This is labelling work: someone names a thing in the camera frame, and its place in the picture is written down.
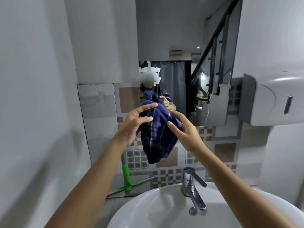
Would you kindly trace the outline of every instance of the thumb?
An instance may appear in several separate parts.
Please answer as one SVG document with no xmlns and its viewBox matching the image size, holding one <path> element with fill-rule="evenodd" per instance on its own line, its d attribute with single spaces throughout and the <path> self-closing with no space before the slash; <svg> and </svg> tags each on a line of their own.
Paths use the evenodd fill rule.
<svg viewBox="0 0 304 228">
<path fill-rule="evenodd" d="M 167 125 L 169 129 L 177 136 L 177 138 L 183 134 L 183 132 L 181 132 L 172 122 L 168 122 Z"/>
<path fill-rule="evenodd" d="M 137 125 L 140 126 L 143 123 L 151 122 L 153 117 L 140 117 L 136 119 Z"/>
</svg>

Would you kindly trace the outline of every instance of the chrome faucet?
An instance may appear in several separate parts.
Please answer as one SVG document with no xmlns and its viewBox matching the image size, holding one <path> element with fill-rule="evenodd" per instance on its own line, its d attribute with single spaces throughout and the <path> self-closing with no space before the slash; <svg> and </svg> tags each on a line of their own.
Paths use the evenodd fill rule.
<svg viewBox="0 0 304 228">
<path fill-rule="evenodd" d="M 206 215 L 207 209 L 203 199 L 200 197 L 194 186 L 194 179 L 202 186 L 207 187 L 207 184 L 195 173 L 192 167 L 185 167 L 183 174 L 183 184 L 181 192 L 186 197 L 190 197 L 198 214 Z"/>
</svg>

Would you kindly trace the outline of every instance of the hand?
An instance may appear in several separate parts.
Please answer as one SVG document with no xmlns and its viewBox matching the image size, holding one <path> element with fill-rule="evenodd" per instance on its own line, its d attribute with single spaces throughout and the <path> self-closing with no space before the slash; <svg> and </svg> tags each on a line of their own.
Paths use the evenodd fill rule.
<svg viewBox="0 0 304 228">
<path fill-rule="evenodd" d="M 145 110 L 153 109 L 157 106 L 157 103 L 152 103 L 142 105 L 130 111 L 125 118 L 123 125 L 115 134 L 115 137 L 120 141 L 127 141 L 128 146 L 131 145 L 136 138 L 136 131 L 138 130 L 139 126 L 145 122 L 151 122 L 153 120 L 153 117 L 139 117 L 139 114 Z"/>
<path fill-rule="evenodd" d="M 167 108 L 168 106 L 170 106 L 170 104 L 169 104 L 169 101 L 168 101 L 168 99 L 166 99 L 166 97 L 165 96 L 159 96 L 160 98 L 162 98 L 163 99 L 163 106 L 165 107 L 165 108 Z"/>
<path fill-rule="evenodd" d="M 191 153 L 195 153 L 200 148 L 204 146 L 204 143 L 197 132 L 194 125 L 180 112 L 171 110 L 171 113 L 174 116 L 177 116 L 182 122 L 182 129 L 180 131 L 172 122 L 168 122 L 168 127 L 170 130 L 177 136 L 181 144 L 184 146 L 186 150 Z"/>
</svg>

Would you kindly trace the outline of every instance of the white ceramic sink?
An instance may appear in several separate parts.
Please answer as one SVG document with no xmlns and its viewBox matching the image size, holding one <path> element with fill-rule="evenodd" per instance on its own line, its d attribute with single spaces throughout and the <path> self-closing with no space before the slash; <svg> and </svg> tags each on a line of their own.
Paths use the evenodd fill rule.
<svg viewBox="0 0 304 228">
<path fill-rule="evenodd" d="M 111 219 L 108 228 L 232 228 L 241 227 L 214 183 L 207 188 L 196 184 L 197 191 L 207 207 L 205 216 L 189 214 L 193 203 L 185 197 L 180 184 L 145 192 L 122 206 Z M 304 213 L 287 201 L 258 191 L 299 227 L 304 227 Z"/>
</svg>

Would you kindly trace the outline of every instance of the curtain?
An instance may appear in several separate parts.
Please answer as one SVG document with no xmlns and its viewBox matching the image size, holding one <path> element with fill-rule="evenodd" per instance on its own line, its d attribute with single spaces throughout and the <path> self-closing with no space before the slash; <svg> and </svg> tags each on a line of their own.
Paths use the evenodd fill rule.
<svg viewBox="0 0 304 228">
<path fill-rule="evenodd" d="M 160 88 L 168 92 L 176 110 L 186 115 L 185 61 L 156 62 L 155 65 L 161 69 Z"/>
</svg>

